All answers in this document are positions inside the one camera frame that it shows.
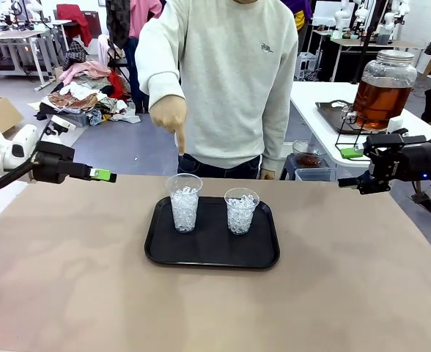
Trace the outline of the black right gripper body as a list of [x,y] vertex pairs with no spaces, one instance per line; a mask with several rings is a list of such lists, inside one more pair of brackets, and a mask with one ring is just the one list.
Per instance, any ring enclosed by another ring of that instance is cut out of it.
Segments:
[[364,155],[376,180],[431,180],[431,142],[424,136],[372,134],[364,142]]

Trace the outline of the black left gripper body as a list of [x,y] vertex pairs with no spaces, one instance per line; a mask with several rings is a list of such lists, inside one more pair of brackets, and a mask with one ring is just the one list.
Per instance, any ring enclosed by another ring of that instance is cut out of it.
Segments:
[[73,162],[75,150],[63,144],[40,141],[32,159],[32,176],[37,182],[62,183],[66,174],[59,172],[60,162]]

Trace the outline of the person's right hand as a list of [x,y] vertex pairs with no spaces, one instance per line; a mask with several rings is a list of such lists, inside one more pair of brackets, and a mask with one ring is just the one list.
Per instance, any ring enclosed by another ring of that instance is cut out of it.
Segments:
[[152,122],[176,136],[178,154],[185,153],[185,121],[187,104],[184,98],[167,95],[150,107]]

